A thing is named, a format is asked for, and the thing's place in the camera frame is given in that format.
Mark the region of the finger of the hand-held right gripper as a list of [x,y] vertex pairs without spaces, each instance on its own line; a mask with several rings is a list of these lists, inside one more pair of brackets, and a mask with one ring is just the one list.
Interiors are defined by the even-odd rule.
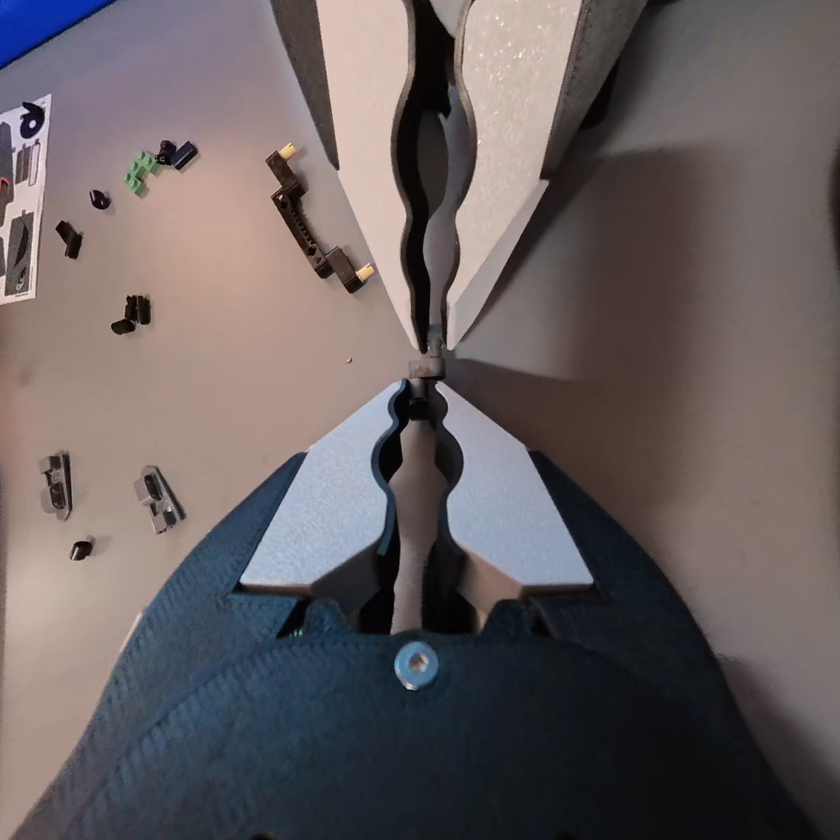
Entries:
[[429,205],[417,159],[415,5],[318,1],[317,11],[339,179],[396,316],[424,352]]
[[456,85],[475,155],[455,215],[449,350],[478,319],[548,186],[543,164],[583,7],[478,1],[458,22]]

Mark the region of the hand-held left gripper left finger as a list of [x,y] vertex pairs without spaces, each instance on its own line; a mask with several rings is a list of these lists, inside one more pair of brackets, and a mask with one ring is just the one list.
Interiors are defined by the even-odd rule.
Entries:
[[400,534],[390,481],[411,400],[408,380],[397,381],[309,448],[242,589],[335,601],[359,625],[392,625]]

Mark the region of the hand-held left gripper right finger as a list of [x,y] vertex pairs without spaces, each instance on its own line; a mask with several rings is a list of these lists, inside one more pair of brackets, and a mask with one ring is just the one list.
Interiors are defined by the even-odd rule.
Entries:
[[427,394],[446,481],[427,560],[427,626],[471,627],[504,601],[594,584],[529,449],[446,384]]

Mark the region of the grey lego connector with axle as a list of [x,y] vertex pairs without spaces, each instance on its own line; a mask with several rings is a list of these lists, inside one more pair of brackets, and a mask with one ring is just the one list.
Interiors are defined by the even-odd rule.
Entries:
[[408,365],[408,416],[413,421],[427,419],[428,394],[432,385],[446,377],[445,331],[441,323],[433,323],[427,331],[427,350]]

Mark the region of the long black lego rack assembly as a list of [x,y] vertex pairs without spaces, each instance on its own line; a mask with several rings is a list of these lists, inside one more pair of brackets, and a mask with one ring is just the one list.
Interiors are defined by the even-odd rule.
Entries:
[[301,200],[307,188],[289,163],[297,152],[293,143],[287,143],[266,158],[266,164],[279,184],[271,201],[313,272],[322,279],[336,276],[343,288],[349,294],[354,294],[366,285],[375,273],[375,268],[366,264],[356,269],[341,247],[327,251],[321,248],[302,209]]

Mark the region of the grey lego plate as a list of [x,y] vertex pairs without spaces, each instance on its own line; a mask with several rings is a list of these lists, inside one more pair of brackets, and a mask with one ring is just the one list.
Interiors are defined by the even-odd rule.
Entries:
[[159,467],[154,465],[143,467],[140,477],[133,483],[133,489],[138,502],[150,514],[155,534],[168,532],[186,519],[181,503],[175,497]]
[[42,458],[38,472],[45,478],[45,488],[40,491],[40,504],[44,512],[66,521],[72,512],[70,456],[66,451]]

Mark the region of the green lego piece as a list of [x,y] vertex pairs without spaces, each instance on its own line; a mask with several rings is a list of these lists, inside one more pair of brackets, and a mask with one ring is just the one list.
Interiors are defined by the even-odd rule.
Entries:
[[147,179],[150,175],[158,175],[162,164],[156,157],[146,150],[139,152],[123,174],[122,182],[132,194],[143,198],[149,191]]

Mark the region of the black lego connector cluster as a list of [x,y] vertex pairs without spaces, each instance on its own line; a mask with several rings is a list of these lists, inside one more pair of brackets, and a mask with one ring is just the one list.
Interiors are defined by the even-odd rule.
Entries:
[[110,329],[116,335],[126,335],[151,325],[151,321],[151,298],[146,295],[130,295],[125,299],[123,317],[112,322]]

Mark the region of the lego sticker sheet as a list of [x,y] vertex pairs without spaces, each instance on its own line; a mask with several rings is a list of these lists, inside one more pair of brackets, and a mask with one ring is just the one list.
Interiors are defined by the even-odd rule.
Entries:
[[1,115],[1,304],[36,297],[51,117],[47,94]]

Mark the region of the blue plastic bin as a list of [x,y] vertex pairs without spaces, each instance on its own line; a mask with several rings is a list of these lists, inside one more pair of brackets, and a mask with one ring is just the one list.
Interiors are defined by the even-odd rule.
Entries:
[[1,1],[1,68],[112,1]]

